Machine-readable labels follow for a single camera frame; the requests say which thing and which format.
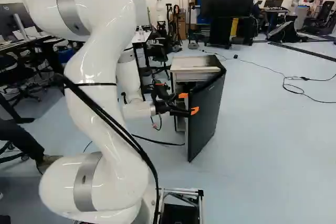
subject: person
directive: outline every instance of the person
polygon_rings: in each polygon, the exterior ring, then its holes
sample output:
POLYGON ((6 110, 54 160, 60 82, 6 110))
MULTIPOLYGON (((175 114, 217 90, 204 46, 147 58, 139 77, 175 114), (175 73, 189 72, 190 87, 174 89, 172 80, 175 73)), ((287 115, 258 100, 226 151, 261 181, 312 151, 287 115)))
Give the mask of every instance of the person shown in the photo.
POLYGON ((0 119, 0 141, 10 141, 16 148, 36 162, 39 171, 40 169, 46 170, 54 161, 62 157, 46 155, 44 153, 45 149, 35 138, 13 121, 0 119))
POLYGON ((264 24, 265 25, 268 25, 269 22, 268 22, 268 17, 267 17, 267 13, 260 9, 259 5, 263 2, 263 0, 258 0, 254 6, 252 7, 252 15, 258 19, 258 20, 261 20, 260 22, 260 27, 262 27, 264 24))

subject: gray stripe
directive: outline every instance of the gray stripe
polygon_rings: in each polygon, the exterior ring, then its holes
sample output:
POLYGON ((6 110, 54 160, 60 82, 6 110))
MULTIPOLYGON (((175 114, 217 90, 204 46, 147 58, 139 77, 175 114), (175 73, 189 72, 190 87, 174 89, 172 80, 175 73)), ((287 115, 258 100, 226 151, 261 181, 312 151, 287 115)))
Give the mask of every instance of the gray stripe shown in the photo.
POLYGON ((79 36, 90 35, 77 13, 75 0, 57 0, 58 11, 67 27, 79 36))
POLYGON ((92 203, 92 181, 97 165, 102 157, 101 152, 91 153, 78 169, 74 182, 73 200, 81 212, 97 211, 92 203))

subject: office chair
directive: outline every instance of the office chair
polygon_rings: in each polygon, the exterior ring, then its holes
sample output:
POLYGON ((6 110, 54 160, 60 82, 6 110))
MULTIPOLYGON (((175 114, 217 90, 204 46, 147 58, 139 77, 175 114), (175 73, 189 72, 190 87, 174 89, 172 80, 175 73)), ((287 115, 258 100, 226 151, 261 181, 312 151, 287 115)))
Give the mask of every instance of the office chair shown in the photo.
POLYGON ((18 95, 10 98, 8 102, 14 101, 12 106, 16 106, 23 98, 32 98, 40 102, 40 98, 32 95, 44 89, 39 84, 29 84, 23 88, 27 81, 34 77, 37 73, 32 68, 25 67, 10 55, 0 56, 0 86, 7 86, 4 91, 9 88, 17 89, 18 95))
POLYGON ((332 7, 334 6, 334 1, 325 1, 322 5, 321 10, 316 18, 306 18, 304 21, 305 26, 314 26, 319 27, 327 22, 329 13, 331 12, 332 7))
POLYGON ((168 70, 170 69, 169 66, 166 65, 166 62, 168 61, 168 56, 165 50, 165 45, 163 44, 165 42, 165 38, 156 38, 154 44, 150 44, 150 48, 148 49, 149 56, 152 57, 153 61, 158 61, 163 63, 163 67, 156 68, 158 69, 157 72, 153 73, 153 75, 160 73, 164 71, 167 75, 168 80, 170 80, 170 76, 168 74, 168 70))
MULTIPOLYGON (((2 148, 0 148, 0 155, 2 155, 5 152, 10 152, 10 151, 14 150, 14 148, 15 147, 13 146, 13 144, 11 142, 7 142, 2 148)), ((21 158, 22 161, 27 161, 29 159, 29 157, 26 154, 24 154, 23 152, 20 152, 18 154, 15 154, 15 155, 12 155, 12 156, 9 156, 9 157, 0 158, 0 164, 15 160, 19 157, 21 158)))

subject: robotic arm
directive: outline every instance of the robotic arm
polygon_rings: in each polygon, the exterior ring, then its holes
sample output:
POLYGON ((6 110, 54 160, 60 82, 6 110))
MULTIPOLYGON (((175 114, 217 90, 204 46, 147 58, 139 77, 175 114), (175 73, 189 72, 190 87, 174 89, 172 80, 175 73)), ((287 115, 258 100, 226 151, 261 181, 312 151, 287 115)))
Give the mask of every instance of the robotic arm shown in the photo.
MULTIPOLYGON (((314 0, 303 0, 305 3, 309 2, 309 3, 313 3, 314 0)), ((297 15, 297 9, 298 9, 298 6, 299 6, 299 2, 300 0, 292 0, 292 3, 290 5, 290 8, 289 8, 289 13, 288 15, 290 16, 296 16, 297 15)))
MULTIPOLYGON (((125 127, 116 76, 133 114, 155 114, 139 93, 130 43, 136 28, 132 0, 31 0, 29 11, 42 30, 87 41, 67 63, 65 76, 119 124, 125 127)), ((140 215, 141 222, 151 222, 156 199, 147 164, 71 90, 65 96, 76 126, 101 153, 63 157, 51 165, 39 186, 43 203, 59 215, 90 223, 132 223, 140 215)))

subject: gray floor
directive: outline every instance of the gray floor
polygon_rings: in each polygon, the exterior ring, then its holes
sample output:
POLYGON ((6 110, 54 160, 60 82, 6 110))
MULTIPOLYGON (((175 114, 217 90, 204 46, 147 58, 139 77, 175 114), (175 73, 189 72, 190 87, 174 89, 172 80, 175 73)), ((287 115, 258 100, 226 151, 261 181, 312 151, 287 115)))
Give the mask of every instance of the gray floor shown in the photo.
MULTIPOLYGON (((186 45, 170 57, 205 54, 186 45)), ((328 48, 329 56, 335 55, 334 46, 332 42, 307 44, 316 51, 328 48)), ((334 62, 266 43, 201 49, 226 58, 237 54, 287 76, 324 79, 336 73, 334 62)), ((238 60, 222 63, 227 76, 216 133, 192 163, 186 161, 183 147, 139 141, 159 172, 160 185, 204 189, 205 223, 334 224, 336 104, 286 92, 282 76, 267 69, 238 60)), ((336 79, 295 84, 316 99, 336 101, 335 83, 336 79)), ((166 114, 160 132, 151 128, 150 119, 127 124, 132 133, 145 137, 183 141, 166 114)), ((64 98, 25 128, 50 154, 75 155, 90 141, 72 123, 64 98)), ((95 150, 93 144, 88 148, 88 152, 95 150)), ((70 223, 41 204, 38 180, 32 161, 1 165, 0 191, 5 197, 0 214, 10 214, 13 224, 70 223)))

